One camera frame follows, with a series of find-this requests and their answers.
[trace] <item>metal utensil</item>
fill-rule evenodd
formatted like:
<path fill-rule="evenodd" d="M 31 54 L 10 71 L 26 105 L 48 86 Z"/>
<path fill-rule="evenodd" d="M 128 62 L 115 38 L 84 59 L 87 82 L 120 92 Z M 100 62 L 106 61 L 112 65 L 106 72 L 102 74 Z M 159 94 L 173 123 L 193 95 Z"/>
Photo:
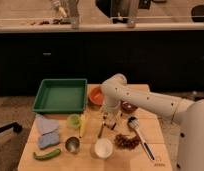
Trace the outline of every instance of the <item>metal utensil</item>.
<path fill-rule="evenodd" d="M 78 153 L 79 152 L 79 146 L 80 146 L 80 141 L 76 137 L 70 137 L 65 142 L 65 148 L 70 153 L 74 153 L 74 154 Z"/>
<path fill-rule="evenodd" d="M 140 131 L 140 129 L 139 129 L 139 124 L 138 124 L 137 118 L 136 118 L 136 117 L 133 117 L 133 116 L 130 117 L 130 118 L 128 119 L 127 124 L 128 124 L 128 126 L 129 126 L 130 128 L 132 128 L 132 129 L 138 134 L 138 136 L 140 137 L 142 146 L 143 146 L 143 148 L 145 149 L 145 151 L 146 151 L 148 157 L 149 157 L 151 160 L 155 160 L 154 155 L 152 154 L 152 152 L 151 152 L 151 150 L 150 150 L 150 148 L 149 148 L 147 142 L 145 141 L 144 137 L 143 137 L 142 134 L 141 134 L 141 131 Z"/>
<path fill-rule="evenodd" d="M 99 134 L 98 134 L 98 138 L 101 138 L 102 133 L 103 133 L 104 126 L 105 126 L 105 121 L 103 120 L 103 121 L 102 121 L 101 128 L 100 128 L 100 131 L 99 131 Z"/>

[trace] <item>floor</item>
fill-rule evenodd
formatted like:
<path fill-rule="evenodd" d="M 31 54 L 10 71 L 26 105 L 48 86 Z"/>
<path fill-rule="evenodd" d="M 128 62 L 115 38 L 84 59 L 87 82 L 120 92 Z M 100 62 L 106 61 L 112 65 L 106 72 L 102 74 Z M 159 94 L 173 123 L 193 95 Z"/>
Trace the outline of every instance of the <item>floor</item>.
<path fill-rule="evenodd" d="M 204 92 L 167 93 L 192 100 L 204 98 Z M 32 112 L 34 97 L 0 97 L 0 126 L 16 121 L 23 126 L 20 134 L 12 130 L 0 134 L 0 171 L 16 171 L 23 148 L 33 124 L 35 113 Z M 178 135 L 180 127 L 162 118 L 159 119 L 166 147 L 175 170 Z"/>

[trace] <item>black chair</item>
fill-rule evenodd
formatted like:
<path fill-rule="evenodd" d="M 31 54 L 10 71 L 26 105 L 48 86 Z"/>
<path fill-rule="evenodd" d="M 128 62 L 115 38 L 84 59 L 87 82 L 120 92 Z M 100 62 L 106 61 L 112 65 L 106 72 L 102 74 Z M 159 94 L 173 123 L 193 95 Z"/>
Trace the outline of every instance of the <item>black chair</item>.
<path fill-rule="evenodd" d="M 8 129 L 11 129 L 11 128 L 13 128 L 13 132 L 15 132 L 15 133 L 20 133 L 22 131 L 22 126 L 19 125 L 17 122 L 13 122 L 13 123 L 10 123 L 10 124 L 7 124 L 7 125 L 0 127 L 0 133 L 6 131 Z"/>

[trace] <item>small bowl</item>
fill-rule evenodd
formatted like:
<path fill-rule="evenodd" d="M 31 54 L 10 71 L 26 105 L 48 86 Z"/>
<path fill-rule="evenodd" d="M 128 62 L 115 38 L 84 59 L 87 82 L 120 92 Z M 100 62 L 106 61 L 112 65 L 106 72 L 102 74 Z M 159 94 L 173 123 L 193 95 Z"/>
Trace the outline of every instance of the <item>small bowl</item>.
<path fill-rule="evenodd" d="M 65 142 L 65 148 L 70 153 L 76 154 L 79 152 L 80 141 L 76 137 L 70 137 Z"/>
<path fill-rule="evenodd" d="M 94 88 L 89 94 L 90 101 L 98 106 L 101 106 L 104 100 L 104 95 L 102 94 L 100 86 Z"/>
<path fill-rule="evenodd" d="M 99 138 L 96 141 L 94 150 L 99 158 L 106 159 L 113 153 L 113 144 L 107 138 Z"/>
<path fill-rule="evenodd" d="M 67 124 L 70 128 L 79 129 L 81 126 L 81 118 L 78 114 L 71 114 L 67 118 Z"/>
<path fill-rule="evenodd" d="M 127 114 L 131 114 L 133 113 L 138 107 L 136 107 L 135 105 L 132 105 L 128 102 L 125 101 L 121 101 L 121 109 L 123 112 L 127 113 Z"/>

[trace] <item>orange object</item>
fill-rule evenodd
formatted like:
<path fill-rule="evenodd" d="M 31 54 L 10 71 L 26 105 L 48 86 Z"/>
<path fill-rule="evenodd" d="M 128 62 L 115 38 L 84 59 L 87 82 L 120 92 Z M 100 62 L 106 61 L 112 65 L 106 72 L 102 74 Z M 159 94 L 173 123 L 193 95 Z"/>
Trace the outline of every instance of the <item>orange object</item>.
<path fill-rule="evenodd" d="M 104 100 L 104 95 L 101 92 L 101 88 L 94 88 L 89 94 L 89 99 L 93 104 L 101 106 Z"/>

